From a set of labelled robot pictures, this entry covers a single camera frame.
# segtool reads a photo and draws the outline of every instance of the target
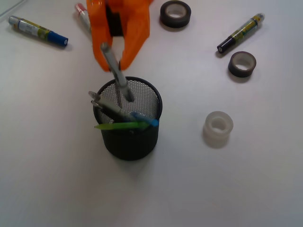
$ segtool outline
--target orange robotic gripper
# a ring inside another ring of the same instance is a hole
[[[107,42],[110,46],[113,37],[107,21],[107,9],[118,14],[121,20],[125,49],[120,60],[121,70],[127,69],[145,40],[150,35],[149,4],[153,0],[86,0],[89,13],[93,52],[104,71],[109,71],[108,64],[100,46]]]

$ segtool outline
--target blue pen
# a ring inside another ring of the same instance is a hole
[[[144,116],[142,114],[139,114],[137,112],[131,112],[131,115],[138,121],[146,122],[153,127],[157,127],[159,125],[159,121],[157,119],[152,119],[150,117]]]
[[[37,36],[45,41],[52,42],[61,46],[67,45],[68,38],[65,38],[64,36],[59,35],[49,29],[46,29],[45,27],[36,25],[28,20],[10,16],[9,24],[12,25],[15,29]]]

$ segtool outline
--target red marker cap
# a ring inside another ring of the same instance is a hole
[[[75,9],[77,10],[77,12],[80,14],[83,11],[87,11],[87,9],[81,4],[81,3],[77,3],[75,5]]]

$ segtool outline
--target white table surface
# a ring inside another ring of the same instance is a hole
[[[14,13],[68,37],[66,49],[0,23],[0,226],[301,227],[303,2],[187,0],[189,25],[170,32],[155,0],[125,75],[160,92],[159,140],[125,162],[94,129],[87,92],[113,76],[94,59],[77,1],[29,0]],[[216,46],[259,12],[263,27],[219,58]],[[227,71],[236,51],[257,59],[249,80]],[[220,149],[202,137],[213,111],[234,122]]]

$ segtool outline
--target green pen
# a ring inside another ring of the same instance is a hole
[[[118,130],[118,129],[145,129],[149,124],[145,122],[123,122],[112,124],[100,124],[95,126],[96,129],[101,130]]]

